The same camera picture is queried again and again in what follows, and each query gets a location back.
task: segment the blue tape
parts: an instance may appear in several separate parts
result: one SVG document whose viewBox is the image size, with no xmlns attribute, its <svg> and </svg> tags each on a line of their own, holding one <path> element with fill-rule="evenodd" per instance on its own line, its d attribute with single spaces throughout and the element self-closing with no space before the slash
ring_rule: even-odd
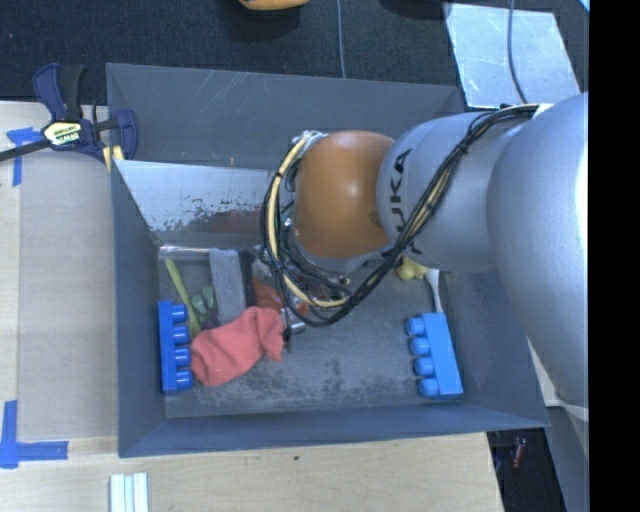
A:
<svg viewBox="0 0 640 512">
<path fill-rule="evenodd" d="M 20 147 L 23 144 L 38 142 L 44 139 L 38 130 L 33 128 L 19 128 L 17 130 L 9 130 L 7 132 L 9 140 Z M 22 183 L 22 157 L 18 156 L 13 162 L 13 186 L 16 187 Z"/>
<path fill-rule="evenodd" d="M 21 461 L 66 460 L 69 441 L 20 443 L 16 440 L 18 401 L 4 404 L 2 441 L 0 441 L 0 468 L 15 469 Z"/>
</svg>

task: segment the blue toy brick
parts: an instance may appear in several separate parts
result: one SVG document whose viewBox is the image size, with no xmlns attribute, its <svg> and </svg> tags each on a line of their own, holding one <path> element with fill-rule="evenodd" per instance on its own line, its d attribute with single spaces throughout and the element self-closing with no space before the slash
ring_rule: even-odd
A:
<svg viewBox="0 0 640 512">
<path fill-rule="evenodd" d="M 158 325 L 160 328 L 160 359 L 162 365 L 162 390 L 167 395 L 193 387 L 193 374 L 189 369 L 191 351 L 188 319 L 185 304 L 174 304 L 170 300 L 158 302 Z"/>
<path fill-rule="evenodd" d="M 429 347 L 429 340 L 422 336 L 416 336 L 412 338 L 409 342 L 409 351 L 412 355 L 419 356 L 428 356 L 431 348 Z"/>
<path fill-rule="evenodd" d="M 419 357 L 413 362 L 413 371 L 421 377 L 431 377 L 436 368 L 430 357 Z"/>
<path fill-rule="evenodd" d="M 464 389 L 447 317 L 443 313 L 417 315 L 405 322 L 405 330 L 408 335 L 416 336 L 410 342 L 411 352 L 419 355 L 419 351 L 424 350 L 426 342 L 429 354 L 429 357 L 418 357 L 414 361 L 415 373 L 428 377 L 419 382 L 418 392 L 422 396 L 435 399 L 455 399 L 461 396 Z"/>
</svg>

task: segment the green object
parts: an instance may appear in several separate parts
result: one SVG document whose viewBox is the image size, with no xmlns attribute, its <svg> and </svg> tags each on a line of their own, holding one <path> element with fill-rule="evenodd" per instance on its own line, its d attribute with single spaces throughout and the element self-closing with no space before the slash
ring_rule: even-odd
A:
<svg viewBox="0 0 640 512">
<path fill-rule="evenodd" d="M 182 302 L 184 302 L 184 305 L 187 307 L 187 313 L 189 314 L 189 334 L 191 335 L 191 339 L 194 339 L 202 329 L 200 327 L 200 322 L 198 322 L 198 319 L 196 318 L 196 313 L 193 310 L 193 306 L 191 305 L 191 300 L 189 300 L 187 287 L 184 285 L 184 281 L 182 281 L 182 276 L 178 271 L 176 262 L 171 258 L 167 258 L 166 260 L 164 260 L 164 263 L 167 266 L 167 270 L 169 271 L 169 275 L 171 276 L 173 285 L 176 287 L 176 290 L 178 290 L 180 299 L 182 299 Z"/>
<path fill-rule="evenodd" d="M 202 296 L 207 303 L 207 309 L 213 309 L 216 307 L 216 299 L 213 295 L 213 288 L 208 286 L 207 288 L 203 289 Z"/>
<path fill-rule="evenodd" d="M 201 293 L 191 297 L 191 305 L 198 313 L 200 313 L 200 316 L 207 314 L 207 305 L 205 304 L 204 297 Z"/>
</svg>

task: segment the black cable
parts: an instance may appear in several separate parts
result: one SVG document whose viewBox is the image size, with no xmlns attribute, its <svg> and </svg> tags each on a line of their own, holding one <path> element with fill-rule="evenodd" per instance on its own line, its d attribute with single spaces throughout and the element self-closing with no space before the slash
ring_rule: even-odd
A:
<svg viewBox="0 0 640 512">
<path fill-rule="evenodd" d="M 515 10 L 516 0 L 511 0 L 511 5 L 509 6 L 509 24 L 507 28 L 507 55 L 509 57 L 509 71 L 511 72 L 511 79 L 513 80 L 513 84 L 516 86 L 516 90 L 518 91 L 518 96 L 520 96 L 520 100 L 522 103 L 529 103 L 527 98 L 522 91 L 522 87 L 520 86 L 520 80 L 518 80 L 518 76 L 516 75 L 516 69 L 513 64 L 513 51 L 512 51 L 512 33 L 513 33 L 513 11 Z"/>
<path fill-rule="evenodd" d="M 478 140 L 484 133 L 486 133 L 492 126 L 497 123 L 514 120 L 519 118 L 531 118 L 537 111 L 538 105 L 520 105 L 515 107 L 503 108 L 497 112 L 487 112 L 479 115 L 469 125 L 467 132 L 463 139 L 455 146 L 451 153 L 443 160 L 439 168 L 436 170 L 433 178 L 430 180 L 427 188 L 423 192 L 422 196 L 418 200 L 417 204 L 413 208 L 404 229 L 396 239 L 393 247 L 387 252 L 384 261 L 371 272 L 366 279 L 360 284 L 360 286 L 347 298 L 344 304 L 334 308 L 324 308 L 317 304 L 314 304 L 313 299 L 309 297 L 312 304 L 310 304 L 310 311 L 316 317 L 312 319 L 309 315 L 303 315 L 300 313 L 296 305 L 291 301 L 288 288 L 285 283 L 285 275 L 294 282 L 299 282 L 305 279 L 316 280 L 325 285 L 328 284 L 329 289 L 336 293 L 345 293 L 344 287 L 331 283 L 324 276 L 317 267 L 308 262 L 299 252 L 297 254 L 291 251 L 292 246 L 288 245 L 288 240 L 284 241 L 282 237 L 282 229 L 280 224 L 280 208 L 279 208 L 279 195 L 277 196 L 276 217 L 275 217 L 275 234 L 277 246 L 284 249 L 283 253 L 288 257 L 287 261 L 281 261 L 275 257 L 271 248 L 268 245 L 267 239 L 267 226 L 264 224 L 266 220 L 266 210 L 268 207 L 268 200 L 270 193 L 268 192 L 263 202 L 261 210 L 261 227 L 263 235 L 263 245 L 267 253 L 267 261 L 272 269 L 273 274 L 276 277 L 276 289 L 283 298 L 283 302 L 287 307 L 305 324 L 312 327 L 324 327 L 336 323 L 340 319 L 347 316 L 357 305 L 365 300 L 371 292 L 380 284 L 383 278 L 391 271 L 396 263 L 402 257 L 407 247 L 414 241 L 414 239 L 422 232 L 427 222 L 433 218 L 440 207 L 449 186 L 453 180 L 455 171 L 458 167 L 458 163 L 467 153 L 469 146 L 471 146 L 476 140 Z M 288 268 L 288 265 L 297 268 L 294 271 Z"/>
<path fill-rule="evenodd" d="M 344 47 L 342 44 L 342 6 L 340 0 L 336 0 L 336 10 L 338 11 L 338 52 L 340 55 L 340 72 L 342 78 L 347 78 L 347 74 L 344 70 Z"/>
</svg>

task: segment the pink rag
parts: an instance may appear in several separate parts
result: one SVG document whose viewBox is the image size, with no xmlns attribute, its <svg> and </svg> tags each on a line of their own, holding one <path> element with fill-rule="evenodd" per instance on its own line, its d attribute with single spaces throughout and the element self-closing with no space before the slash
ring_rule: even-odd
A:
<svg viewBox="0 0 640 512">
<path fill-rule="evenodd" d="M 217 386 L 247 373 L 263 354 L 281 362 L 283 330 L 277 311 L 248 307 L 232 322 L 194 338 L 191 370 L 204 386 Z"/>
</svg>

